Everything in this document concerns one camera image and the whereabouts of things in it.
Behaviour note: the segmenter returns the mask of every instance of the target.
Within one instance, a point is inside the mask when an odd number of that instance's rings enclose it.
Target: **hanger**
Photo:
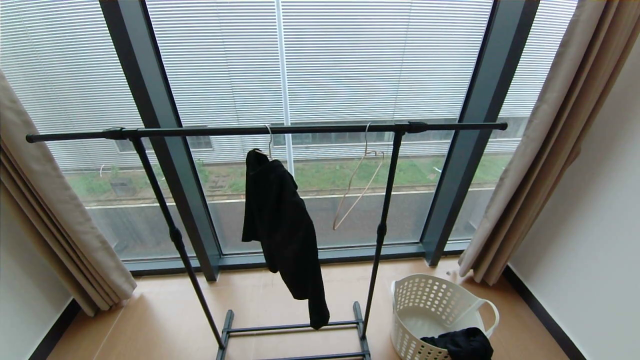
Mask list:
[[[358,161],[358,165],[356,166],[356,169],[354,169],[353,173],[351,174],[351,177],[349,178],[349,184],[347,185],[347,191],[344,193],[344,195],[342,195],[342,198],[340,199],[340,204],[338,204],[338,210],[335,212],[335,217],[333,218],[333,230],[338,229],[338,227],[342,224],[344,219],[346,219],[349,216],[349,213],[351,212],[351,210],[356,206],[356,204],[358,204],[358,201],[362,199],[362,197],[364,196],[364,193],[367,192],[367,190],[369,189],[369,186],[373,182],[373,179],[375,179],[376,175],[378,175],[378,171],[380,171],[380,168],[382,167],[382,163],[385,161],[384,152],[376,151],[376,150],[368,151],[369,141],[367,140],[367,133],[369,132],[370,125],[371,123],[368,123],[367,127],[364,130],[364,154],[362,154],[362,157],[360,158],[360,161]],[[380,159],[380,164],[378,164],[378,168],[373,173],[373,176],[371,176],[371,180],[369,180],[369,183],[367,183],[367,186],[365,186],[364,190],[362,190],[362,193],[358,196],[356,201],[353,202],[353,204],[347,210],[344,216],[340,220],[338,220],[338,216],[340,214],[340,209],[342,209],[342,204],[344,203],[344,199],[347,197],[347,194],[351,189],[351,182],[353,182],[353,177],[355,176],[356,172],[358,172],[358,169],[360,168],[360,165],[362,164],[362,161],[364,160],[364,158],[366,158],[367,155],[370,155],[370,154],[373,154],[373,156],[378,156],[378,154],[382,155],[382,158]]]
[[[271,157],[271,143],[273,142],[273,133],[271,132],[271,127],[269,126],[269,124],[265,124],[265,126],[269,130],[269,155],[265,154],[264,152],[258,149],[256,149],[256,151],[261,153],[262,155],[268,156],[269,160],[273,160],[273,158]]]

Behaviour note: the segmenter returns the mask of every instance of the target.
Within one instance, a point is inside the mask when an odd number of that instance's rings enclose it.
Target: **floor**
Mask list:
[[[494,287],[457,276],[456,258],[443,258],[436,268],[423,259],[380,264],[367,337],[372,358],[398,359],[391,344],[392,281],[416,273],[434,274],[461,283],[500,311],[491,337],[493,358],[567,359],[524,301],[503,279]],[[323,266],[324,287],[332,321],[352,320],[352,303],[364,311],[371,263]],[[234,327],[308,322],[307,301],[294,300],[278,274],[267,270],[222,272],[217,282],[200,276],[213,316],[222,328],[227,309]],[[481,308],[485,324],[493,323]],[[226,359],[264,359],[360,351],[354,329],[288,334],[247,335],[230,340]],[[132,299],[89,318],[78,314],[49,359],[213,359],[215,340],[186,275],[142,277]]]

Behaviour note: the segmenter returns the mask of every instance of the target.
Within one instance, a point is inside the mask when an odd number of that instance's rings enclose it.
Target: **white vertical pipe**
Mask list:
[[[275,0],[276,6],[276,26],[278,29],[278,57],[280,58],[280,82],[282,83],[282,112],[284,115],[284,125],[290,126],[289,118],[289,87],[287,84],[287,57],[284,52],[284,29],[282,26],[282,4],[281,0]],[[296,173],[293,167],[293,146],[291,134],[285,134],[285,145],[287,148],[287,169],[295,178]]]

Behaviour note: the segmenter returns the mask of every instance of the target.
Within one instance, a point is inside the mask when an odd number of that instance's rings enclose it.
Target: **road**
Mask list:
[[[452,238],[470,237],[474,230],[472,224],[477,225],[479,222],[491,193],[492,189],[472,189],[469,191],[454,226]],[[347,210],[355,198],[355,196],[348,197],[343,209]],[[411,241],[419,238],[432,199],[433,192],[393,194],[385,243]],[[316,227],[318,245],[331,247],[375,243],[382,201],[383,194],[365,195],[338,230],[334,231],[332,223],[340,197],[331,195],[306,198],[307,209]],[[175,206],[170,204],[169,207],[178,227],[187,239]],[[177,255],[168,238],[167,227],[157,205],[96,206],[89,207],[88,211],[98,228],[106,235],[110,244],[123,259]],[[209,211],[225,253],[260,250],[259,243],[242,243],[240,241],[244,201],[210,202]],[[193,253],[188,241],[186,243],[188,249]]]

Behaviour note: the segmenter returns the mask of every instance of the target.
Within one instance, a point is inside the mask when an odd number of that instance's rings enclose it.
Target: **white plastic basket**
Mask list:
[[[415,274],[392,284],[394,321],[391,342],[403,360],[451,359],[446,349],[434,347],[420,338],[477,327],[487,338],[498,326],[500,316],[492,302],[473,295],[451,281]],[[489,304],[495,323],[485,329],[478,309]]]

